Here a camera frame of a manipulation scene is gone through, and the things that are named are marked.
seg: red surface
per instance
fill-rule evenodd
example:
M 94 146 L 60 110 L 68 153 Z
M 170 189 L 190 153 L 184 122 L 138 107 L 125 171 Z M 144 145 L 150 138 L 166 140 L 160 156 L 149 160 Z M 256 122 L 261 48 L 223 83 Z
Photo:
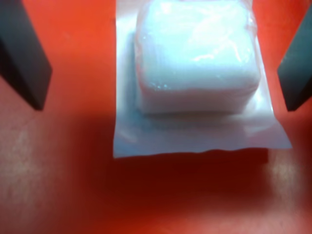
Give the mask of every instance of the red surface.
M 287 113 L 276 74 L 308 0 L 254 0 L 293 150 L 116 161 L 114 2 L 24 3 L 54 73 L 44 112 L 0 79 L 1 234 L 312 233 L 312 100 Z

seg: white cube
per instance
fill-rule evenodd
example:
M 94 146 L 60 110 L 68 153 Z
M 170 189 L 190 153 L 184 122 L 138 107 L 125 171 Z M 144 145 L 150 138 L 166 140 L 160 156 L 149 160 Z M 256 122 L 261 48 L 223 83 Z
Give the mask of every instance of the white cube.
M 136 28 L 137 106 L 147 114 L 241 112 L 258 88 L 256 24 L 236 0 L 155 0 Z

